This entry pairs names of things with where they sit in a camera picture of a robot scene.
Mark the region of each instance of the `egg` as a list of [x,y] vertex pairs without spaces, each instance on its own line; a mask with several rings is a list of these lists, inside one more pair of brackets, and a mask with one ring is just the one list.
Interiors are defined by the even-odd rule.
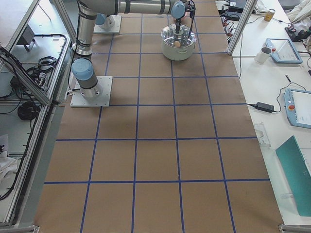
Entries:
[[180,47],[181,44],[180,44],[180,42],[179,42],[178,40],[175,40],[175,41],[174,41],[174,46],[175,46],[175,47]]

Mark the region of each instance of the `robotic arm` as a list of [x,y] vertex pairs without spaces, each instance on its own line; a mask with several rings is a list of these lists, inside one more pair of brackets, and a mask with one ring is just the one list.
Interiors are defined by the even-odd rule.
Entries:
[[185,12],[194,17],[194,7],[188,0],[78,0],[79,25],[76,54],[83,57],[92,54],[91,42],[97,13],[117,15],[118,13],[167,14],[176,18],[176,32],[179,33],[181,18]]
[[107,16],[118,13],[172,15],[176,19],[176,35],[179,35],[181,19],[185,13],[190,12],[192,23],[195,13],[193,0],[78,0],[78,2],[80,6],[77,41],[72,48],[77,59],[73,62],[71,71],[80,85],[81,95],[88,100],[99,98],[102,93],[102,87],[90,61],[93,31],[98,13]]

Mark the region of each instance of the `power adapter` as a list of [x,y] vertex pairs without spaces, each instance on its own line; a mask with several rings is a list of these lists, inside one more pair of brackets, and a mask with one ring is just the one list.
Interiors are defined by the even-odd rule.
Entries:
[[14,89],[21,86],[21,83],[16,76],[13,76],[12,79],[10,80],[10,86]]
[[257,102],[256,104],[249,104],[249,105],[264,112],[268,113],[274,112],[274,106],[270,104]]

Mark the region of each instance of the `green folder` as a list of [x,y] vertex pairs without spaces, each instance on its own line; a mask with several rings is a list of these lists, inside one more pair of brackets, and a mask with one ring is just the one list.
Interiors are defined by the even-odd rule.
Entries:
[[311,216],[311,176],[295,136],[291,136],[277,150],[288,184],[292,190],[300,216]]

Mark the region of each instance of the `red emergency stop button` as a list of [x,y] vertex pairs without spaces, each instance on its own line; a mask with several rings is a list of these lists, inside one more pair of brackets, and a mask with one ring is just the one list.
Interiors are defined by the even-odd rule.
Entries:
[[288,106],[288,109],[291,110],[291,111],[294,110],[295,109],[295,105]]

